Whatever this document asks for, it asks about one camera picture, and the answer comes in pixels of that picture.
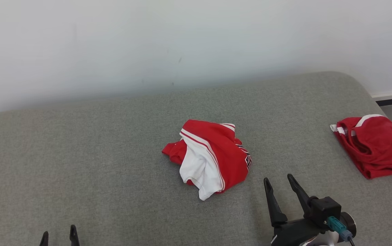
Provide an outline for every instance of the blue cable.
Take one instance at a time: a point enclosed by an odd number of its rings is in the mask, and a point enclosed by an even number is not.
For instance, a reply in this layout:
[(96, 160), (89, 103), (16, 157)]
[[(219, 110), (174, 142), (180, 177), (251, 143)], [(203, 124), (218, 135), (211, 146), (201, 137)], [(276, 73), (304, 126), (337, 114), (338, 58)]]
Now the blue cable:
[(354, 242), (352, 241), (352, 233), (346, 228), (344, 224), (342, 224), (336, 217), (330, 216), (327, 219), (327, 226), (337, 232), (340, 237), (343, 239), (345, 242), (351, 243), (351, 245), (354, 245)]

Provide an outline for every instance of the red fabric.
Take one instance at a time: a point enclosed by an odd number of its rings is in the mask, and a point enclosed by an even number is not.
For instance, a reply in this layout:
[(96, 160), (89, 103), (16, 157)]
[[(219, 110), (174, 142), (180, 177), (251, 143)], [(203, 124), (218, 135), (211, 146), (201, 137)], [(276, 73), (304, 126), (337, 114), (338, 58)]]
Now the red fabric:
[[(215, 158), (219, 163), (221, 176), (225, 182), (224, 189), (219, 193), (244, 181), (248, 174), (252, 157), (241, 146), (241, 141), (235, 138), (235, 132), (233, 130), (218, 123), (200, 120), (188, 120), (182, 129), (204, 139), (212, 148)], [(186, 149), (187, 145), (184, 140), (180, 140), (176, 143), (167, 144), (162, 153), (167, 154), (170, 157), (170, 161), (181, 165)]]
[(392, 175), (392, 122), (383, 116), (371, 117), (356, 127), (360, 119), (339, 121), (337, 127), (345, 134), (336, 131), (336, 137), (367, 179)]

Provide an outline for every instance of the gray couch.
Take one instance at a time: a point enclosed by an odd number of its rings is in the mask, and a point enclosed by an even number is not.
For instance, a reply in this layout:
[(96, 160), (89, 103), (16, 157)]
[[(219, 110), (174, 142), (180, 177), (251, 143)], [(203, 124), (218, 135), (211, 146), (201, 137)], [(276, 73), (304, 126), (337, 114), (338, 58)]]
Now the gray couch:
[[(0, 245), (268, 245), (268, 177), (290, 220), (286, 175), (331, 196), (355, 243), (392, 245), (392, 176), (366, 180), (329, 125), (383, 114), (348, 75), (312, 73), (164, 95), (0, 113)], [(202, 202), (161, 153), (187, 119), (228, 122), (252, 154), (246, 180)]]

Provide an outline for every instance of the white sleeve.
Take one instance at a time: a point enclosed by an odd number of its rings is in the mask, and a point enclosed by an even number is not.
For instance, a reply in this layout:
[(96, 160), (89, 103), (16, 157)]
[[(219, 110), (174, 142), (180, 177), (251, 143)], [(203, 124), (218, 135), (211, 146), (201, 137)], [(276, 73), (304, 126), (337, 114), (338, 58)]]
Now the white sleeve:
[(205, 201), (213, 193), (222, 190), (221, 179), (215, 160), (203, 145), (183, 137), (187, 152), (179, 173), (184, 183), (191, 180), (199, 188), (199, 198)]

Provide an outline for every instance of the white wall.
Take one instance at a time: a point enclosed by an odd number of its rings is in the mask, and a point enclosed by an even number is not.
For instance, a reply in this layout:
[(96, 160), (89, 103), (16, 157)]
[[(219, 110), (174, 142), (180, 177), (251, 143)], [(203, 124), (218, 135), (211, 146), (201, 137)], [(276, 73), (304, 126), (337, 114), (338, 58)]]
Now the white wall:
[(323, 70), (392, 92), (392, 1), (0, 0), (0, 111)]

